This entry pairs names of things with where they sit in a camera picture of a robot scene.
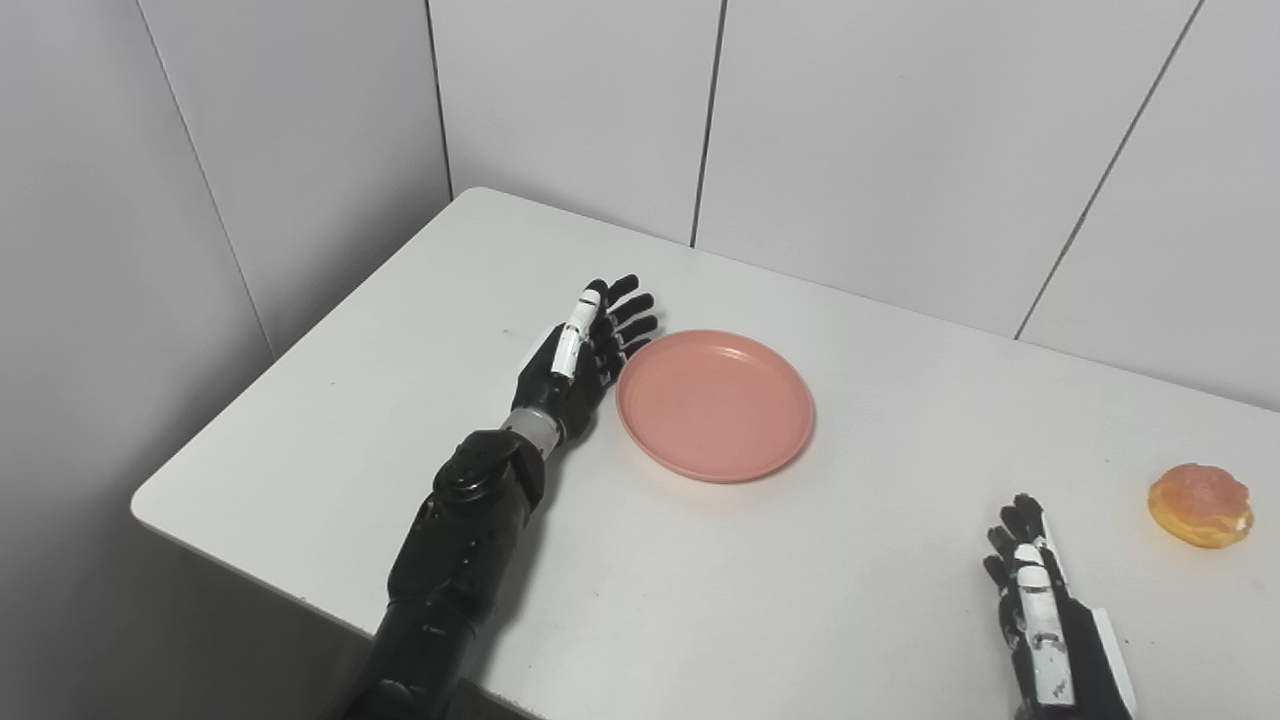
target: panel seam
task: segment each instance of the panel seam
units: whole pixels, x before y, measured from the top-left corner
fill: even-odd
[[[694,227],[689,232],[689,247],[698,247],[698,220],[703,210],[703,184],[707,181],[707,152],[712,145],[712,115],[716,111],[716,85],[719,82],[721,49],[724,46],[724,15],[728,0],[721,0],[721,15],[716,27],[716,56],[712,60],[712,86],[707,96],[707,127],[703,131],[703,156],[698,161],[698,190],[694,193]]]
[[[1183,46],[1183,40],[1187,38],[1187,33],[1192,29],[1192,23],[1196,22],[1196,17],[1199,15],[1201,8],[1203,6],[1204,0],[1198,0],[1196,3],[1196,8],[1192,9],[1190,17],[1187,18],[1187,23],[1183,26],[1181,32],[1178,33],[1178,40],[1174,41],[1174,46],[1169,50],[1165,63],[1160,67],[1160,72],[1156,73],[1156,79],[1147,90],[1147,95],[1142,99],[1142,104],[1138,105],[1138,111],[1134,114],[1133,120],[1129,122],[1129,127],[1125,129],[1124,136],[1121,136],[1120,145],[1116,146],[1115,152],[1111,155],[1111,160],[1102,170],[1102,177],[1098,178],[1098,183],[1093,187],[1089,200],[1084,204],[1084,210],[1082,210],[1080,217],[1076,218],[1075,225],[1071,227],[1070,234],[1066,236],[1066,242],[1062,245],[1062,250],[1059,251],[1057,258],[1053,260],[1053,265],[1048,269],[1048,274],[1044,275],[1044,282],[1041,283],[1039,291],[1036,293],[1036,299],[1032,300],[1030,307],[1027,309],[1027,315],[1023,316],[1021,324],[1018,325],[1018,332],[1014,333],[1014,340],[1021,340],[1023,332],[1027,331],[1027,325],[1030,323],[1032,315],[1036,313],[1041,300],[1044,297],[1044,291],[1048,290],[1050,282],[1052,282],[1053,275],[1057,274],[1057,269],[1062,265],[1062,260],[1066,258],[1068,251],[1071,250],[1071,245],[1075,243],[1075,237],[1080,233],[1080,228],[1084,227],[1084,220],[1088,219],[1089,210],[1093,209],[1093,202],[1098,199],[1098,193],[1102,192],[1102,186],[1107,182],[1107,178],[1111,177],[1111,170],[1116,167],[1116,161],[1120,159],[1120,152],[1124,151],[1125,145],[1129,143],[1129,137],[1133,136],[1134,128],[1138,127],[1138,120],[1140,120],[1143,113],[1147,111],[1147,105],[1151,104],[1151,99],[1156,95],[1156,88],[1160,87],[1161,81],[1165,79],[1165,73],[1169,72],[1169,65],[1172,64],[1174,56],[1178,55],[1178,50]]]
[[[262,333],[262,342],[266,343],[266,351],[271,355],[271,361],[279,360],[280,356],[276,355],[275,347],[271,346],[271,338],[266,333],[266,325],[262,323],[262,314],[257,310],[257,304],[253,301],[253,292],[250,291],[248,279],[244,277],[244,268],[241,265],[239,256],[236,254],[236,243],[232,242],[230,233],[227,232],[227,222],[223,220],[223,210],[218,206],[218,199],[214,196],[214,188],[209,183],[209,173],[205,172],[205,164],[200,159],[200,152],[196,150],[196,140],[191,136],[191,126],[187,124],[187,117],[182,113],[182,106],[178,104],[178,94],[173,90],[173,81],[169,77],[169,68],[165,67],[164,56],[160,55],[160,46],[156,45],[155,35],[151,32],[151,23],[147,22],[147,14],[142,9],[141,0],[134,0],[133,5],[138,9],[138,17],[142,18],[142,27],[147,32],[147,40],[151,42],[151,51],[155,53],[156,61],[160,63],[160,72],[164,74],[164,82],[169,87],[169,99],[173,101],[173,108],[178,113],[178,122],[182,123],[182,132],[187,136],[187,146],[191,147],[191,155],[196,160],[196,168],[200,170],[200,179],[205,183],[205,192],[209,195],[209,204],[214,209],[214,217],[218,218],[218,227],[223,231],[223,240],[227,241],[227,249],[230,251],[232,261],[236,264],[236,273],[239,275],[241,286],[244,288],[244,297],[248,299],[248,306],[253,311],[253,319],[257,320],[257,329]]]
[[[449,138],[444,132],[444,96],[440,94],[440,59],[435,54],[435,24],[431,20],[431,0],[424,0],[426,8],[426,44],[431,49],[431,81],[435,83],[435,111],[440,117],[440,151],[444,154],[444,182],[449,188],[449,201],[453,195],[453,165],[449,164]]]

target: black and white robotic hand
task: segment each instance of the black and white robotic hand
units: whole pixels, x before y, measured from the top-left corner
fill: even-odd
[[[1023,703],[1016,720],[1134,720],[1134,693],[1106,610],[1071,597],[1044,510],[1019,495],[1000,511],[983,561]]]
[[[649,313],[653,296],[636,295],[639,288],[635,275],[612,286],[593,281],[568,322],[556,325],[520,373],[507,425],[543,441],[544,456],[556,446],[544,447],[549,432],[534,428],[539,423],[553,425],[556,445],[582,437],[622,365],[649,342],[645,336],[658,329],[658,319]]]
[[[658,328],[653,296],[634,295],[639,287],[635,275],[591,282],[521,370],[507,421],[471,433],[436,473],[392,566],[346,720],[444,717],[541,501],[547,457],[586,433],[604,391]]]

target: donut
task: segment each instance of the donut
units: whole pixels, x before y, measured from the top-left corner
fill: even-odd
[[[1197,547],[1226,547],[1253,528],[1249,488],[1211,465],[1169,469],[1147,492],[1147,509],[1161,528]]]

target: white table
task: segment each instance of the white table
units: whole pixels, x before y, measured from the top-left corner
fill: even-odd
[[[768,479],[704,484],[635,447],[611,393],[553,471],[480,684],[550,720],[1007,717],[980,560],[1001,503],[1029,491],[1073,589],[1111,611],[1144,717],[1271,715],[1280,415],[486,190],[316,325],[133,511],[371,633],[436,468],[503,419],[584,283],[627,272],[667,331],[728,329],[786,356],[815,434]],[[1184,461],[1251,486],[1248,541],[1197,550],[1148,518],[1148,483]]]

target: pink plate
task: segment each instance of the pink plate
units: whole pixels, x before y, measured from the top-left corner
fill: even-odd
[[[813,400],[795,369],[719,331],[672,333],[636,352],[618,378],[618,414],[654,460],[713,483],[768,475],[813,432]]]

